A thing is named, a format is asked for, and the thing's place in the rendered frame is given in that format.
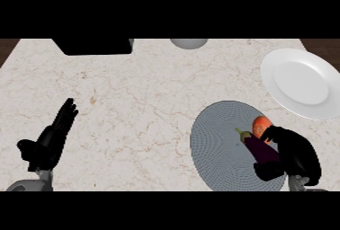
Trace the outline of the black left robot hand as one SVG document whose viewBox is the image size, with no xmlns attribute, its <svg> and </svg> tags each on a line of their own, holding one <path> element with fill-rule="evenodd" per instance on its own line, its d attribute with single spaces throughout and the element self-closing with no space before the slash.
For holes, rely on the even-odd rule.
<svg viewBox="0 0 340 230">
<path fill-rule="evenodd" d="M 60 108 L 54 123 L 44 130 L 38 140 L 23 139 L 18 142 L 21 158 L 30 163 L 30 172 L 52 171 L 57 167 L 78 114 L 75 99 L 69 98 Z"/>
</svg>

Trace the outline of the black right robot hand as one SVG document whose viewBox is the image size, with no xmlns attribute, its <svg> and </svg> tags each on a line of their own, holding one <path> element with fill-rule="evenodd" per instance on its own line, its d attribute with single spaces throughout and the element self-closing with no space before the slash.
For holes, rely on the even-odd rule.
<svg viewBox="0 0 340 230">
<path fill-rule="evenodd" d="M 279 145 L 280 161 L 255 164 L 255 172 L 264 181 L 271 181 L 284 174 L 310 178 L 307 186 L 317 186 L 321 179 L 321 162 L 308 139 L 290 129 L 270 126 L 261 140 L 271 140 Z"/>
</svg>

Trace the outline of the purple eggplant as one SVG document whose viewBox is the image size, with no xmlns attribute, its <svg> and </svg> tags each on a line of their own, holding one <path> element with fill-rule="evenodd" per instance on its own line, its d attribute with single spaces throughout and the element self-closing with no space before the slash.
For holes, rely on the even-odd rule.
<svg viewBox="0 0 340 230">
<path fill-rule="evenodd" d="M 249 149 L 255 160 L 259 164 L 280 161 L 280 154 L 277 150 L 255 136 L 249 131 L 242 131 L 237 128 L 242 135 L 242 142 Z"/>
</svg>

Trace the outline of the grey round woven placemat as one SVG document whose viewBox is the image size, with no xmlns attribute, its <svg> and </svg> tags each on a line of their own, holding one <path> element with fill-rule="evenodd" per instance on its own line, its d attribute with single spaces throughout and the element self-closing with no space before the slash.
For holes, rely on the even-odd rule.
<svg viewBox="0 0 340 230">
<path fill-rule="evenodd" d="M 190 149 L 194 165 L 214 191 L 280 191 L 286 176 L 262 181 L 256 159 L 237 131 L 252 131 L 264 113 L 248 103 L 216 102 L 202 111 L 191 128 Z"/>
</svg>

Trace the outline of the white round plate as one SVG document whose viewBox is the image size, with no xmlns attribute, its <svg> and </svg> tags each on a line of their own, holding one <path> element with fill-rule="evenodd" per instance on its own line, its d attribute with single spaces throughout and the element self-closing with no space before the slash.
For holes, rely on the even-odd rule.
<svg viewBox="0 0 340 230">
<path fill-rule="evenodd" d="M 340 118 L 340 72 L 302 49 L 276 49 L 261 63 L 262 82 L 279 104 L 314 119 Z"/>
</svg>

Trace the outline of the orange round vegetable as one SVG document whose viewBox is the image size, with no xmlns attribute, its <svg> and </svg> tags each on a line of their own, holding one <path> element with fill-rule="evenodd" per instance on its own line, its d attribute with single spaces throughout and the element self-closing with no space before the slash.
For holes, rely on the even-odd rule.
<svg viewBox="0 0 340 230">
<path fill-rule="evenodd" d="M 262 137 L 268 127 L 273 125 L 267 116 L 258 116 L 253 121 L 253 134 L 256 137 Z"/>
</svg>

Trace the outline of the black boxy appliance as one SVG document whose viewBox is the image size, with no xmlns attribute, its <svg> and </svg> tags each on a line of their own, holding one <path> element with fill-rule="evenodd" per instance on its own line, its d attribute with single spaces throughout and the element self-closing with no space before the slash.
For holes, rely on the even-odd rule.
<svg viewBox="0 0 340 230">
<path fill-rule="evenodd" d="M 126 55 L 134 51 L 134 39 L 54 39 L 69 56 Z"/>
</svg>

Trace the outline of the grey round bowl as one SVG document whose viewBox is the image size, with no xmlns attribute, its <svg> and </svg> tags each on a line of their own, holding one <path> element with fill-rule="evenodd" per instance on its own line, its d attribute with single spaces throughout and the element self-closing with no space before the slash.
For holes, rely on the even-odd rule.
<svg viewBox="0 0 340 230">
<path fill-rule="evenodd" d="M 182 49 L 199 49 L 208 43 L 208 39 L 171 39 L 171 41 Z"/>
</svg>

